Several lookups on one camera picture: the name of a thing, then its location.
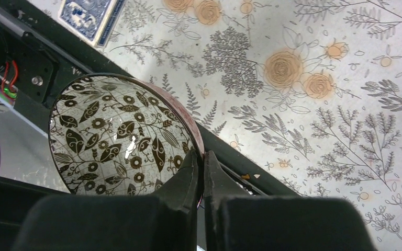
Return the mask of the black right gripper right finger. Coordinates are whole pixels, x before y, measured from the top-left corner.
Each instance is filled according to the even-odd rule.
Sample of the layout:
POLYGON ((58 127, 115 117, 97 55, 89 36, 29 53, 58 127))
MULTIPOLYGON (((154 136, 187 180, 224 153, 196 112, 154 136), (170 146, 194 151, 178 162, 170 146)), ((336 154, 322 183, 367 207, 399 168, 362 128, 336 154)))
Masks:
POLYGON ((374 250, 354 206, 344 199, 253 196, 204 157, 208 250, 374 250))

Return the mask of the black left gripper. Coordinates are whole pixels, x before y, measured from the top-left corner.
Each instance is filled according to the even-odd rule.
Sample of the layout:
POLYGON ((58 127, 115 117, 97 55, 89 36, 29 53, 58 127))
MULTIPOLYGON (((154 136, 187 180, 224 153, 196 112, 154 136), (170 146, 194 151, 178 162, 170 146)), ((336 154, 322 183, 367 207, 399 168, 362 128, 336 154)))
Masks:
POLYGON ((22 181, 0 177, 0 250, 69 250, 70 244, 42 240, 30 247, 18 234, 30 209, 42 198, 62 192, 22 181))

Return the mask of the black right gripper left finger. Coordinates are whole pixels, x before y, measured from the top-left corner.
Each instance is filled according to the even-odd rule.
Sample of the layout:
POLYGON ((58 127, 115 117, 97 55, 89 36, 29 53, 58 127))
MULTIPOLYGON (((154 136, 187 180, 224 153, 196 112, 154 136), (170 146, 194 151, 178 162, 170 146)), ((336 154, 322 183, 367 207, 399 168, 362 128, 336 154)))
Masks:
POLYGON ((145 196, 50 195, 29 211, 12 250, 196 250, 198 155, 145 196))

